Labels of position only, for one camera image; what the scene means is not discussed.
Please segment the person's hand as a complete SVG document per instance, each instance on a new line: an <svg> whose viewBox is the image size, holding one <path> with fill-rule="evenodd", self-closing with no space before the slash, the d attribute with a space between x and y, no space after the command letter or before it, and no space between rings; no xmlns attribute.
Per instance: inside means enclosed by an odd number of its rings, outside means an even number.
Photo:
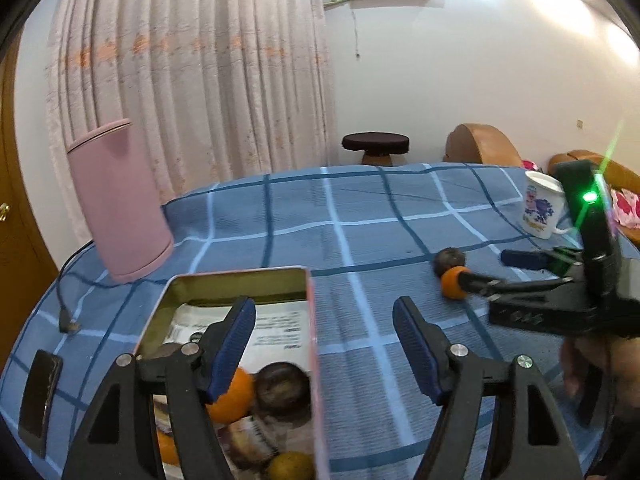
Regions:
<svg viewBox="0 0 640 480"><path fill-rule="evenodd" d="M582 390L591 364L613 377L617 398L615 414L626 420L639 419L638 338L566 338L560 350L560 363L570 398Z"/></svg>

